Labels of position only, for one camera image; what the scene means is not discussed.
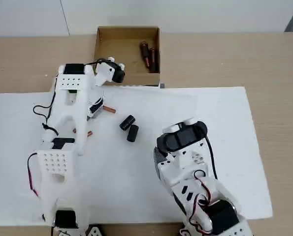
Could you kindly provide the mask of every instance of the black cylinder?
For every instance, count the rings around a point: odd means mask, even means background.
[[[119,126],[122,130],[126,131],[134,122],[134,116],[129,115]]]
[[[137,132],[138,132],[138,126],[135,124],[131,125],[128,136],[127,136],[127,140],[129,142],[134,142],[137,136]]]

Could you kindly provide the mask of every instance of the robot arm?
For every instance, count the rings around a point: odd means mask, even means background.
[[[41,199],[44,220],[60,229],[84,231],[89,225],[89,214],[79,188],[78,159],[84,154],[87,140],[87,120],[103,105],[103,97],[89,103],[95,86],[106,81],[121,83],[124,65],[113,58],[100,59],[96,74],[89,64],[66,64],[59,67],[53,102],[37,151],[41,170]],[[59,137],[58,128],[71,119],[75,124],[75,138]]]
[[[209,177],[204,141],[207,127],[185,120],[164,129],[157,138],[157,174],[184,214],[181,235],[252,236],[235,197]]]

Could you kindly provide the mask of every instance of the table surface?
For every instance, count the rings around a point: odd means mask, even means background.
[[[0,92],[48,91],[58,65],[93,58],[94,35],[0,38]],[[293,33],[162,34],[167,88],[244,86],[273,205],[254,235],[293,235]],[[103,225],[107,236],[173,236],[180,224]],[[48,235],[0,227],[0,236]]]

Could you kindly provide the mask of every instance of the white foam board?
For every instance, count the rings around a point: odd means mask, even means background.
[[[92,223],[181,220],[178,206],[157,179],[153,148],[164,127],[193,116],[207,124],[219,178],[238,198],[243,214],[249,219],[272,215],[244,88],[191,92],[103,89],[107,105],[117,113],[101,112],[90,121],[94,134],[88,139],[86,154],[80,158],[84,170],[81,186],[88,191]],[[32,107],[47,104],[51,95],[0,94],[0,225],[44,224],[40,202],[29,189],[26,161],[29,153],[38,149],[43,132],[43,120],[35,117]],[[128,114],[134,115],[140,126],[135,143],[127,142],[127,134],[118,127]],[[31,169],[38,189],[36,159]]]

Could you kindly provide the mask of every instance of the open cardboard box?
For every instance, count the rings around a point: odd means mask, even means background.
[[[158,27],[98,27],[94,59],[115,58],[125,65],[126,76],[121,85],[152,85],[160,83],[160,29]],[[146,41],[158,54],[158,73],[150,73],[140,51]]]

